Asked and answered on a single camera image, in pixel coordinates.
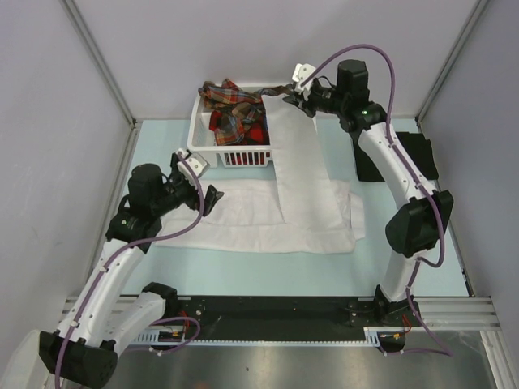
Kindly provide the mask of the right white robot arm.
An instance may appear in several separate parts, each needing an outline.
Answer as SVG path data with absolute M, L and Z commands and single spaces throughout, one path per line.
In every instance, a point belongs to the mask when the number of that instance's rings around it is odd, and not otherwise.
M 297 64 L 293 91 L 285 101 L 309 117 L 336 115 L 353 145 L 378 169 L 397 206 L 397 213 L 385 227 L 392 249 L 387 271 L 372 301 L 358 301 L 349 307 L 350 321 L 403 325 L 418 312 L 412 289 L 420 266 L 439 268 L 444 264 L 445 230 L 453 196 L 427 180 L 399 140 L 389 112 L 371 101 L 365 62 L 340 62 L 337 81 L 329 87 L 323 86 L 316 74 L 315 67 Z

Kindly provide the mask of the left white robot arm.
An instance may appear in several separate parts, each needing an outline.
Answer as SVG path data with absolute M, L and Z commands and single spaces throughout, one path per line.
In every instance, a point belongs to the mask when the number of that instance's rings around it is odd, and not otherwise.
M 152 244 L 190 232 L 223 196 L 200 178 L 209 167 L 198 153 L 173 153 L 170 173 L 155 164 L 133 168 L 128 193 L 109 223 L 100 258 L 75 304 L 52 332 L 42 331 L 39 356 L 54 386 L 65 381 L 102 388 L 118 359 L 147 327 L 179 324 L 180 341 L 167 349 L 149 346 L 157 356 L 177 351 L 201 332 L 196 318 L 183 313 L 176 289 L 152 282 L 121 314 L 113 309 L 136 266 Z

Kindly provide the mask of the white long sleeve shirt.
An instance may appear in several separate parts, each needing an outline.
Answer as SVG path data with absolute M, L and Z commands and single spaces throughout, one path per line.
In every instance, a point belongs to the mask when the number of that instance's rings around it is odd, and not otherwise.
M 202 180 L 223 192 L 211 213 L 164 246 L 250 253 L 341 254 L 365 235 L 362 199 L 331 180 L 314 121 L 281 97 L 264 97 L 272 180 Z

